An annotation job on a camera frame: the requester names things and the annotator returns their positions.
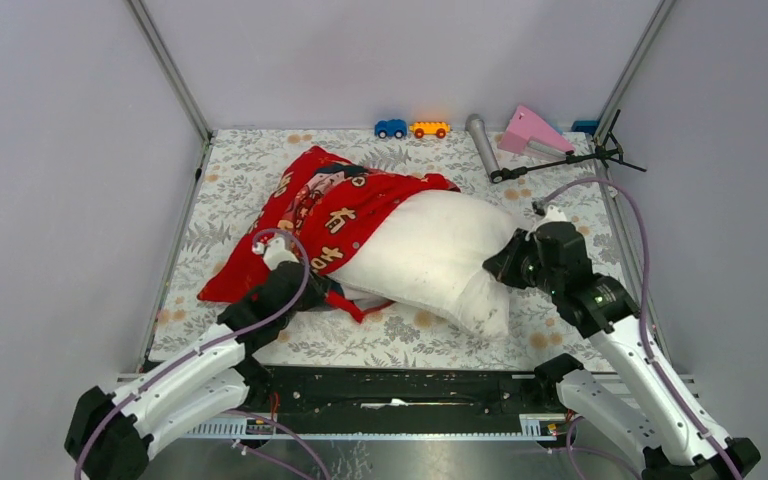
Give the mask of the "white pillow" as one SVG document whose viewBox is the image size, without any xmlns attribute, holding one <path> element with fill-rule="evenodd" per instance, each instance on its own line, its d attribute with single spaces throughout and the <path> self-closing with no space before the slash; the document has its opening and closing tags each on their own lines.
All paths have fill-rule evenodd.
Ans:
<svg viewBox="0 0 768 480">
<path fill-rule="evenodd" d="M 522 227 L 485 200 L 429 190 L 401 202 L 331 278 L 427 310 L 489 340 L 509 334 L 510 293 L 484 267 Z"/>
</svg>

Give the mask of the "red cartoon print pillowcase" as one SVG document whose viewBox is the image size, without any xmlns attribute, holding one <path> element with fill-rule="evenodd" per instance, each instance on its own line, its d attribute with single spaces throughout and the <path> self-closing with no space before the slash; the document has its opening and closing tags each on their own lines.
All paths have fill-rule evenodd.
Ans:
<svg viewBox="0 0 768 480">
<path fill-rule="evenodd" d="M 458 191 L 438 173 L 402 175 L 350 162 L 319 146 L 303 152 L 283 172 L 259 216 L 238 242 L 222 269 L 209 279 L 198 300 L 236 303 L 247 296 L 278 297 L 280 305 L 298 291 L 304 272 L 311 284 L 345 266 L 384 220 L 404 201 L 425 191 Z M 292 254 L 304 251 L 308 263 L 294 261 L 288 279 L 271 281 L 271 269 L 255 253 L 283 230 L 293 236 Z"/>
</svg>

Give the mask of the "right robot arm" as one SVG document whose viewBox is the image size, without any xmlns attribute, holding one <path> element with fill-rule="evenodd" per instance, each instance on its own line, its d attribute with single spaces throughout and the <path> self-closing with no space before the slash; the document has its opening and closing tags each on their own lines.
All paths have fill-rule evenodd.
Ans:
<svg viewBox="0 0 768 480">
<path fill-rule="evenodd" d="M 562 354 L 536 367 L 535 402 L 563 407 L 619 447 L 639 479 L 743 479 L 760 462 L 698 402 L 642 324 L 619 280 L 594 271 L 585 240 L 569 222 L 517 230 L 483 263 L 500 283 L 547 294 L 560 318 L 608 361 L 633 405 L 605 390 L 581 362 Z"/>
</svg>

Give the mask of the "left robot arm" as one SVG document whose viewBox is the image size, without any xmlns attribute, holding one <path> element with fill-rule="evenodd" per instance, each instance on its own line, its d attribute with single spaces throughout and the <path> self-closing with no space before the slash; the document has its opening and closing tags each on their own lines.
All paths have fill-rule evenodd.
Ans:
<svg viewBox="0 0 768 480">
<path fill-rule="evenodd" d="M 192 345 L 112 390 L 78 398 L 64 441 L 76 479 L 137 479 L 169 444 L 226 410 L 256 411 L 270 397 L 269 373 L 254 359 L 292 317 L 335 292 L 332 280 L 283 262 L 226 307 Z"/>
</svg>

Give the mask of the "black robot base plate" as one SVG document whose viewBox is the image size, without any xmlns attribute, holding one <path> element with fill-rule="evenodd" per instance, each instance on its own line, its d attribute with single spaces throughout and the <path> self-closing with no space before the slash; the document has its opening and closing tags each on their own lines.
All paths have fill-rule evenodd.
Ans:
<svg viewBox="0 0 768 480">
<path fill-rule="evenodd" d="M 240 408 L 297 434 L 516 434 L 524 419 L 570 418 L 558 378 L 542 370 L 268 366 Z"/>
</svg>

